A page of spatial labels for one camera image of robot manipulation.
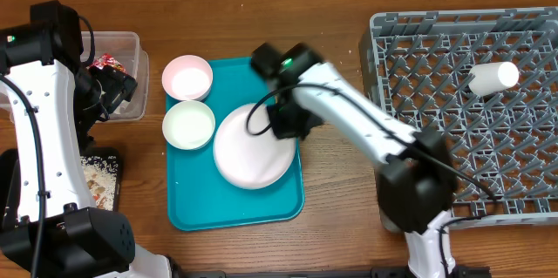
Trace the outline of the red snack wrapper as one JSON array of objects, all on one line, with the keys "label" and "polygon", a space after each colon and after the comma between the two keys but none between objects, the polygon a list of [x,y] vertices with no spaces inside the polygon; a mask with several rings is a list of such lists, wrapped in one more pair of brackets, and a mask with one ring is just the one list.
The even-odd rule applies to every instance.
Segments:
[{"label": "red snack wrapper", "polygon": [[90,65],[90,68],[98,67],[99,69],[103,69],[105,66],[111,66],[113,69],[126,73],[125,67],[108,53],[104,53],[101,57],[95,59]]}]

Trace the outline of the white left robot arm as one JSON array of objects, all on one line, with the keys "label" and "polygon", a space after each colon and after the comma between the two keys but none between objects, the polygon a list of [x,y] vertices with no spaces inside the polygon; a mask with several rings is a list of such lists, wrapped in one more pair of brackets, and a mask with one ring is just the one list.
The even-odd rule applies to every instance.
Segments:
[{"label": "white left robot arm", "polygon": [[135,93],[136,80],[96,68],[86,20],[58,1],[30,8],[28,24],[1,32],[1,86],[17,147],[1,156],[1,249],[34,277],[178,277],[180,267],[135,242],[125,215],[98,208],[82,153],[90,129]]}]

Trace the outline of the pink bowl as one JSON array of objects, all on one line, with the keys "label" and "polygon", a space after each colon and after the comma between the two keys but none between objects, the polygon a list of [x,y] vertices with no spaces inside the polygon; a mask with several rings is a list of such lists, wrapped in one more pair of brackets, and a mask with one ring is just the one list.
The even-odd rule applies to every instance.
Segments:
[{"label": "pink bowl", "polygon": [[204,100],[213,85],[213,69],[205,59],[184,55],[167,64],[161,83],[167,95],[179,100]]}]

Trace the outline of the white paper cup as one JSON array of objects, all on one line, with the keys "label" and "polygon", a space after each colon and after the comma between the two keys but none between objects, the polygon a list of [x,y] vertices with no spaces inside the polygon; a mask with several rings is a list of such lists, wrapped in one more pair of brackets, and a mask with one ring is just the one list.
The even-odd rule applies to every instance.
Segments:
[{"label": "white paper cup", "polygon": [[514,87],[520,77],[518,67],[512,62],[477,64],[469,73],[473,79],[468,87],[481,97]]}]

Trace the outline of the large white plate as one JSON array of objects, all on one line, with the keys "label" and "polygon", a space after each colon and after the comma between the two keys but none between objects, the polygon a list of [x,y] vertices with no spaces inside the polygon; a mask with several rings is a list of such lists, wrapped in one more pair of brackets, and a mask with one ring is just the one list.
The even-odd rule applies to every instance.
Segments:
[{"label": "large white plate", "polygon": [[277,182],[289,169],[296,153],[295,139],[278,139],[267,130],[263,106],[243,105],[220,124],[214,137],[214,162],[221,176],[243,189],[261,189]]}]

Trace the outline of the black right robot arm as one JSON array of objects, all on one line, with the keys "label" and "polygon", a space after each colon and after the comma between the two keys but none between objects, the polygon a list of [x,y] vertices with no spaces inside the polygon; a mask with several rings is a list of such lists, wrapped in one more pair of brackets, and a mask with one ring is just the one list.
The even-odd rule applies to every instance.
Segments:
[{"label": "black right robot arm", "polygon": [[448,227],[458,181],[443,136],[385,113],[306,44],[281,53],[264,43],[250,65],[275,102],[266,108],[269,125],[247,123],[248,133],[304,139],[323,123],[335,126],[372,162],[380,213],[405,235],[409,261],[399,274],[452,277]]}]

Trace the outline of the green-white bowl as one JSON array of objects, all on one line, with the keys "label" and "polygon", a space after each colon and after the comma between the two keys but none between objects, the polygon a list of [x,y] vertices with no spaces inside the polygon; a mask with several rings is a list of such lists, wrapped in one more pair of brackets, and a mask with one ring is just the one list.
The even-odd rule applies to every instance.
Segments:
[{"label": "green-white bowl", "polygon": [[182,101],[171,107],[162,122],[165,140],[181,150],[197,150],[213,137],[216,121],[213,111],[199,101]]}]

